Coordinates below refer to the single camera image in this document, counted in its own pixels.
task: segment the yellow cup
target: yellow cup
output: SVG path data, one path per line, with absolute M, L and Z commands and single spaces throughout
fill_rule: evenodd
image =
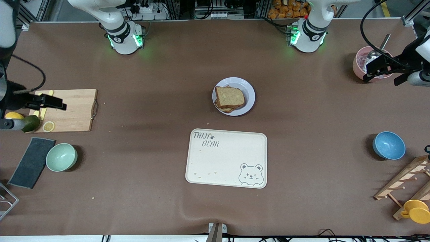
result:
M 410 218 L 416 223 L 430 223 L 430 212 L 427 204 L 420 200 L 409 200 L 405 203 L 404 211 L 400 214 L 403 218 Z

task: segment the wooden cutting board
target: wooden cutting board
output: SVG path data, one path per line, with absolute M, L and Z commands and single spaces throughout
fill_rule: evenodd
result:
M 48 94 L 48 91 L 36 91 L 35 94 Z M 35 133 L 43 133 L 42 126 L 47 121 L 55 123 L 52 132 L 78 132 L 90 131 L 97 98 L 97 89 L 77 89 L 77 90 L 54 90 L 53 96 L 63 99 L 67 104 L 67 110 L 48 108 L 42 125 Z M 30 110 L 29 115 L 33 115 L 34 110 Z

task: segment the plate rim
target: plate rim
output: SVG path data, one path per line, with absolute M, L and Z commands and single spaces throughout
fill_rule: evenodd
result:
M 221 86 L 219 86 L 219 84 L 222 82 L 222 81 L 224 81 L 224 80 L 226 80 L 226 79 L 230 79 L 230 78 L 238 78 L 238 79 L 241 79 L 241 80 L 243 80 L 244 82 L 246 82 L 250 87 L 251 87 L 251 89 L 250 90 L 252 90 L 252 93 L 253 93 L 253 96 L 254 96 L 254 100 L 252 101 L 252 105 L 249 107 L 249 109 L 248 110 L 246 110 L 244 113 L 240 113 L 240 114 L 234 114 L 234 112 L 235 111 L 240 111 L 240 110 L 233 110 L 231 113 L 225 113 L 225 112 L 223 112 L 223 111 L 221 111 L 216 105 L 215 105 L 215 100 L 214 100 L 214 98 L 213 98 L 213 96 L 214 96 L 214 93 L 215 93 L 215 88 L 216 87 L 221 87 Z M 224 78 L 224 79 L 222 79 L 221 81 L 219 81 L 215 86 L 214 86 L 214 88 L 213 88 L 213 90 L 212 90 L 212 103 L 214 104 L 214 106 L 215 106 L 215 108 L 220 112 L 220 113 L 222 113 L 222 114 L 225 114 L 225 115 L 228 115 L 228 116 L 241 116 L 241 115 L 244 115 L 244 114 L 246 114 L 246 113 L 248 113 L 252 108 L 253 108 L 253 106 L 254 106 L 254 104 L 255 104 L 255 99 L 256 99 L 256 95 L 255 95 L 255 90 L 254 90 L 254 87 L 247 81 L 247 80 L 245 80 L 245 79 L 243 79 L 243 78 L 240 78 L 240 77 L 227 77 L 227 78 Z

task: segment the pink bowl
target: pink bowl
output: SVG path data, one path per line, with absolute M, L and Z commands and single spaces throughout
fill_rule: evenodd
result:
M 352 62 L 352 69 L 354 70 L 355 75 L 356 75 L 358 78 L 360 78 L 361 80 L 363 80 L 363 76 L 364 76 L 364 74 L 366 74 L 366 73 L 364 72 L 364 70 L 363 70 L 363 68 L 364 68 L 364 63 L 366 62 L 367 54 L 369 54 L 369 52 L 370 52 L 371 50 L 373 50 L 373 48 L 372 48 L 372 47 L 370 47 L 370 46 L 366 46 L 366 47 L 361 48 L 361 49 L 357 52 L 357 54 L 355 55 L 355 58 L 354 58 L 354 60 L 353 60 L 353 62 Z M 389 75 L 381 75 L 381 76 L 377 76 L 377 77 L 375 77 L 375 78 L 376 78 L 376 79 L 384 79 L 384 78 L 390 77 L 391 75 L 392 75 L 392 74 L 389 74 Z

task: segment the white plate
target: white plate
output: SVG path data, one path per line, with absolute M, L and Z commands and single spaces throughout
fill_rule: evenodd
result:
M 231 113 L 225 113 L 223 111 L 221 111 L 216 105 L 215 105 L 215 100 L 216 100 L 216 92 L 215 92 L 215 87 L 226 87 L 226 86 L 230 86 L 230 87 L 234 87 L 234 88 L 239 88 L 242 93 L 243 96 L 245 97 L 245 105 L 243 105 L 242 107 L 233 110 L 233 112 Z M 242 78 L 226 78 L 221 80 L 220 82 L 218 82 L 218 84 L 216 84 L 214 87 L 214 90 L 212 91 L 212 103 L 215 105 L 215 107 L 218 109 L 218 111 L 220 111 L 221 113 L 228 115 L 228 116 L 239 116 L 239 115 L 243 115 L 245 113 L 247 113 L 249 110 L 251 110 L 252 106 L 255 103 L 255 91 L 254 88 L 252 88 L 251 84 L 249 84 L 249 82 L 247 82 L 246 80 L 242 79 Z
M 195 129 L 185 178 L 190 183 L 263 188 L 267 184 L 267 137 L 263 133 Z

